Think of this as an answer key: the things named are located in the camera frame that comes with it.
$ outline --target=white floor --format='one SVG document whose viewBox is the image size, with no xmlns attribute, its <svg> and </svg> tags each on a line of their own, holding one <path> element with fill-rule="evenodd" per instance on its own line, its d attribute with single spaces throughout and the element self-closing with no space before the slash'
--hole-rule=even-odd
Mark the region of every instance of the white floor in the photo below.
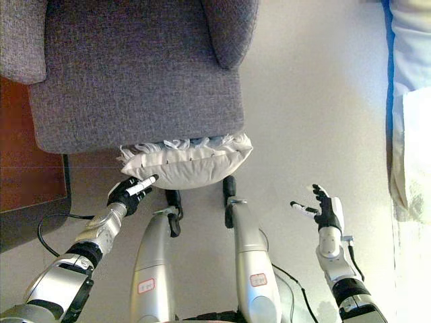
<svg viewBox="0 0 431 323">
<path fill-rule="evenodd" d="M 317 206 L 307 190 L 312 183 L 340 197 L 366 285 L 388 320 L 396 320 L 385 36 L 379 3 L 262 1 L 255 39 L 240 69 L 246 132 L 255 150 L 235 174 L 238 193 L 259 215 L 272 260 L 306 288 L 319 322 L 339 318 L 314 253 L 317 225 L 289 207 L 291 200 Z M 73 213 L 104 207 L 110 187 L 123 178 L 115 156 L 71 156 Z M 178 315 L 233 310 L 234 240 L 224 227 L 221 184 L 184 191 L 183 204 L 183 232 L 173 259 Z M 151 212 L 160 207 L 164 196 L 155 191 L 125 221 L 113 251 L 97 268 L 80 322 L 128 322 L 135 254 Z M 46 239 L 64 251 L 83 225 L 68 221 Z M 0 259 L 3 311 L 21 302 L 27 285 L 53 258 L 32 241 Z M 300 290 L 291 285 L 294 322 L 312 322 Z M 284 300 L 288 313 L 290 297 Z"/>
</svg>

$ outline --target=wooden cabinet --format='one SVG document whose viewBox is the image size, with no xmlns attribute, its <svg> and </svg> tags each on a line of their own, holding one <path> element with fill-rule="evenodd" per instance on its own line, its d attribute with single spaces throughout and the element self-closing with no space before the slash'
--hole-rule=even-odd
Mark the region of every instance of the wooden cabinet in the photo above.
<svg viewBox="0 0 431 323">
<path fill-rule="evenodd" d="M 69 212 L 67 156 L 46 153 L 36 145 L 28 87 L 1 78 L 0 110 L 0 249 L 36 237 L 41 217 Z M 51 219 L 52 230 L 64 222 Z"/>
</svg>

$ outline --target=armchair cushion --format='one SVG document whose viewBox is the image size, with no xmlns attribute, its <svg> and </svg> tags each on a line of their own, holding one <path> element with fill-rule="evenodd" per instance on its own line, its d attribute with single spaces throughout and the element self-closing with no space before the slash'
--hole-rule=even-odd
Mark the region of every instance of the armchair cushion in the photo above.
<svg viewBox="0 0 431 323">
<path fill-rule="evenodd" d="M 199 0 L 51 0 L 47 78 L 30 87 L 41 149 L 77 153 L 242 129 Z"/>
<path fill-rule="evenodd" d="M 220 66 L 238 67 L 251 43 L 259 0 L 202 0 L 202 4 Z"/>
<path fill-rule="evenodd" d="M 0 73 L 23 84 L 46 77 L 44 31 L 47 0 L 0 1 Z"/>
</svg>

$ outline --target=robotic finger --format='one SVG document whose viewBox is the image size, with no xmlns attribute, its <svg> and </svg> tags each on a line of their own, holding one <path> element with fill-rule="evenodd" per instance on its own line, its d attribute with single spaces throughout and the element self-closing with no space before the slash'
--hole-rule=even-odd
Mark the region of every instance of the robotic finger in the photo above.
<svg viewBox="0 0 431 323">
<path fill-rule="evenodd" d="M 295 201 L 290 202 L 290 206 L 310 219 L 314 219 L 316 215 L 320 215 L 319 210 L 313 209 L 312 207 L 306 207 L 305 205 Z"/>
</svg>

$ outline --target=white fingertip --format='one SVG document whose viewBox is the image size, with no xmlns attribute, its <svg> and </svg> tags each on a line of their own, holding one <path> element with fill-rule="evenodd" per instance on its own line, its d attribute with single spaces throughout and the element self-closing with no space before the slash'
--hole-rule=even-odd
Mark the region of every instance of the white fingertip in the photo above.
<svg viewBox="0 0 431 323">
<path fill-rule="evenodd" d="M 156 182 L 156 180 L 157 179 L 154 176 L 150 176 L 146 180 L 138 182 L 135 186 L 132 186 L 131 188 L 126 189 L 126 191 L 129 193 L 130 196 L 135 195 L 145 190 L 147 187 L 150 187 L 152 184 Z"/>
</svg>

